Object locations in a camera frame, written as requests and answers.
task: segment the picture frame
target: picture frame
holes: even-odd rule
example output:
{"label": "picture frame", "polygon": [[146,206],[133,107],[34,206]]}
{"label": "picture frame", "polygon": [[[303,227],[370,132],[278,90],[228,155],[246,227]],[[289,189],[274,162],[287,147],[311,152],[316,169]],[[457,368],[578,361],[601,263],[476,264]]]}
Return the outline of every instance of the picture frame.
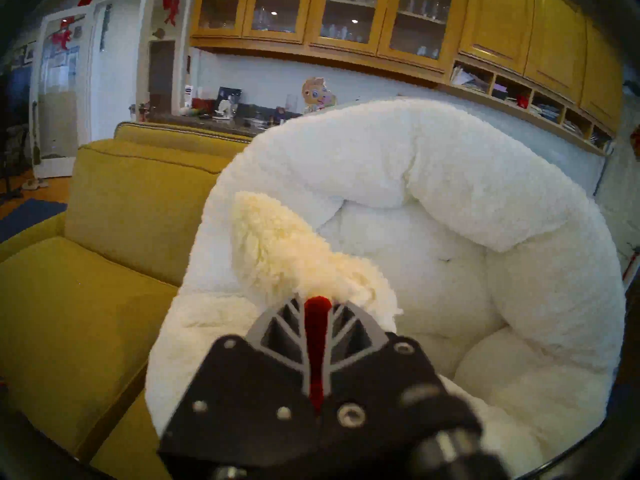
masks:
{"label": "picture frame", "polygon": [[11,69],[19,69],[23,66],[24,56],[27,52],[27,45],[20,46],[13,50],[13,56],[11,57]]}
{"label": "picture frame", "polygon": [[33,63],[33,56],[35,55],[36,51],[36,43],[37,41],[31,41],[25,46],[26,50],[24,52],[24,61],[22,62],[23,65],[29,65],[30,63]]}

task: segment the red bow decoration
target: red bow decoration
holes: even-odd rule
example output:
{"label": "red bow decoration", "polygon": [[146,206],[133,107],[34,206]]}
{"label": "red bow decoration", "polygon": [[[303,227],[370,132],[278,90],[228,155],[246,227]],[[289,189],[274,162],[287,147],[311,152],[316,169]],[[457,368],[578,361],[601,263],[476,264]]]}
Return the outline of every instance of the red bow decoration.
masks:
{"label": "red bow decoration", "polygon": [[51,42],[53,44],[59,44],[62,49],[68,50],[67,43],[71,41],[71,31],[66,29],[64,31],[56,32],[51,36]]}
{"label": "red bow decoration", "polygon": [[93,0],[80,0],[78,2],[78,7],[85,7],[86,5],[91,5]]}
{"label": "red bow decoration", "polygon": [[178,5],[180,5],[180,0],[162,0],[162,7],[165,10],[169,10],[169,16],[164,21],[165,24],[171,22],[171,25],[175,27],[175,16],[178,14]]}

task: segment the sofa cushion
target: sofa cushion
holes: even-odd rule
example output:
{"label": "sofa cushion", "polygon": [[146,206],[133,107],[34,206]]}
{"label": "sofa cushion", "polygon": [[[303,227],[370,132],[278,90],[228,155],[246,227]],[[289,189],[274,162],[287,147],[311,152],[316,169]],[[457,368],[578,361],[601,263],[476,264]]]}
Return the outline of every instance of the sofa cushion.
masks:
{"label": "sofa cushion", "polygon": [[141,390],[176,292],[63,237],[5,260],[0,375],[12,405],[89,459]]}
{"label": "sofa cushion", "polygon": [[114,138],[159,148],[181,149],[196,153],[233,158],[251,142],[251,137],[221,134],[210,130],[124,121],[116,128]]}
{"label": "sofa cushion", "polygon": [[229,161],[114,139],[82,146],[65,237],[179,286],[204,202]]}
{"label": "sofa cushion", "polygon": [[171,480],[156,454],[158,443],[141,392],[93,457],[91,466],[118,480]]}

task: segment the white fluffy cushion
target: white fluffy cushion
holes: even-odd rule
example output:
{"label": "white fluffy cushion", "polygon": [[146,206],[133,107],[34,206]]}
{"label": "white fluffy cushion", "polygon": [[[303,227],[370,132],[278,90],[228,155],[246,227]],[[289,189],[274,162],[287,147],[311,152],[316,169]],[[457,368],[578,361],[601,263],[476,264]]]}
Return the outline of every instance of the white fluffy cushion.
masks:
{"label": "white fluffy cushion", "polygon": [[161,433],[213,341],[261,306],[231,259],[238,191],[273,197],[333,250],[371,259],[483,443],[515,476],[597,426],[622,345],[615,247],[595,205],[555,166],[473,116],[429,100],[301,117],[256,137],[222,172],[184,284],[150,354]]}

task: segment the sofa armrest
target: sofa armrest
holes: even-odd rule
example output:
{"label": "sofa armrest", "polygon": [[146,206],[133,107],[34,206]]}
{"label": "sofa armrest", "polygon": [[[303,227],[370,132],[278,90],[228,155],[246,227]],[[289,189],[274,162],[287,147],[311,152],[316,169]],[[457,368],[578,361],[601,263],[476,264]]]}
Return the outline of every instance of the sofa armrest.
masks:
{"label": "sofa armrest", "polygon": [[45,239],[61,236],[65,230],[65,216],[67,212],[62,212],[51,218],[47,218],[36,225],[30,226],[26,230],[0,242],[0,263],[9,256],[28,248],[31,245],[44,241]]}

